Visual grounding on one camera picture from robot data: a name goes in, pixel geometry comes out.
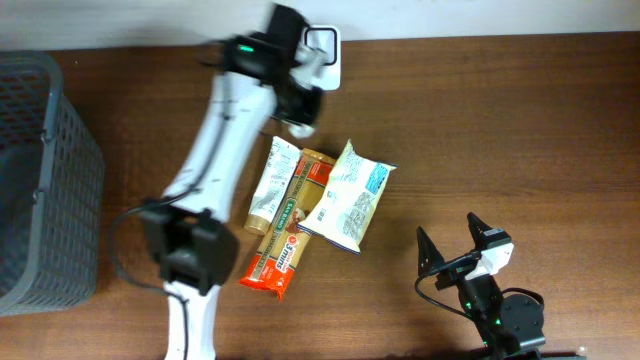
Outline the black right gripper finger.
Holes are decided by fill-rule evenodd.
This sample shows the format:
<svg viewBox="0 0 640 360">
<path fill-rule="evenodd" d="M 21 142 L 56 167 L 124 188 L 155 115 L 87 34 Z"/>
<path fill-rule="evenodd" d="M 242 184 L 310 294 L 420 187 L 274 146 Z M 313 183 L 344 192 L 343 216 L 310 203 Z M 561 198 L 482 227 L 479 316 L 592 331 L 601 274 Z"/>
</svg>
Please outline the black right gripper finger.
<svg viewBox="0 0 640 360">
<path fill-rule="evenodd" d="M 428 277 L 443 271 L 445 260 L 426 231 L 416 229 L 418 243 L 418 276 Z"/>
<path fill-rule="evenodd" d="M 467 221 L 470 234 L 475 244 L 476 250 L 486 250 L 488 248 L 489 240 L 486 239 L 484 233 L 492 230 L 492 227 L 482 221 L 473 212 L 467 214 Z"/>
</svg>

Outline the white tube with gold cap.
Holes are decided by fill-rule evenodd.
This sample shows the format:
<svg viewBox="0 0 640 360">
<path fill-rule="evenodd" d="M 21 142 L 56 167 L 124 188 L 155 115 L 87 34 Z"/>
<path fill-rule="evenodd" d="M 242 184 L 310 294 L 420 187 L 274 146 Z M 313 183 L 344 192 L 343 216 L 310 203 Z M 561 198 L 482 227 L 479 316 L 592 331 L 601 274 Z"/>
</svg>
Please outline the white tube with gold cap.
<svg viewBox="0 0 640 360">
<path fill-rule="evenodd" d="M 265 235 L 273 222 L 298 165 L 301 150 L 274 136 L 260 181 L 253 194 L 244 228 Z"/>
</svg>

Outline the orange spaghetti packet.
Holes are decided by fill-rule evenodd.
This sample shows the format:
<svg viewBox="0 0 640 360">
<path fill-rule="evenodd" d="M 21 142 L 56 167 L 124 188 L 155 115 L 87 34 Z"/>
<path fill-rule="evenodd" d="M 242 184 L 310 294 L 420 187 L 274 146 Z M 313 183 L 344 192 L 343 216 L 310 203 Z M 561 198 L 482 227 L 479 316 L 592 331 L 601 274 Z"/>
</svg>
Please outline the orange spaghetti packet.
<svg viewBox="0 0 640 360">
<path fill-rule="evenodd" d="M 312 234 L 299 227 L 318 204 L 336 160 L 304 149 L 276 216 L 239 280 L 246 287 L 273 291 L 281 300 Z"/>
</svg>

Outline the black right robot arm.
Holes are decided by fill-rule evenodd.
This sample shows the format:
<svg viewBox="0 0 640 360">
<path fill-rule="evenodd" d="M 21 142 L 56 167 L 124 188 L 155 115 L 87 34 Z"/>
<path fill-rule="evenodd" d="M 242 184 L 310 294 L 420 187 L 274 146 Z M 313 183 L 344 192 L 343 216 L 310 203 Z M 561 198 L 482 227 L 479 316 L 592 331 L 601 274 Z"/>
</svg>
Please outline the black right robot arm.
<svg viewBox="0 0 640 360">
<path fill-rule="evenodd" d="M 499 288 L 494 276 L 510 261 L 512 237 L 500 227 L 491 227 L 477 215 L 467 214 L 474 248 L 446 260 L 426 231 L 416 230 L 418 278 L 416 293 L 428 303 L 471 321 L 484 347 L 471 352 L 475 359 L 540 359 L 546 343 L 543 334 L 544 298 L 523 288 Z M 434 276 L 441 291 L 458 290 L 459 310 L 426 295 L 423 280 Z"/>
</svg>

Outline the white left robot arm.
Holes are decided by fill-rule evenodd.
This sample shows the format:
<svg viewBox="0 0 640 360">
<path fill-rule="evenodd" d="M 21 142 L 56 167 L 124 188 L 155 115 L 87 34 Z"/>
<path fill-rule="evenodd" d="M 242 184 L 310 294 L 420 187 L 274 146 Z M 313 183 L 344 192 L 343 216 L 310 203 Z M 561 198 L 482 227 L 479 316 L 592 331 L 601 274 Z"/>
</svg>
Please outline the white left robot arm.
<svg viewBox="0 0 640 360">
<path fill-rule="evenodd" d="M 161 198 L 138 215 L 169 304 L 169 359 L 212 359 L 219 291 L 238 257 L 227 227 L 236 185 L 270 118 L 293 136 L 315 130 L 321 99 L 341 77 L 341 33 L 277 4 L 266 29 L 222 43 L 202 126 Z"/>
</svg>

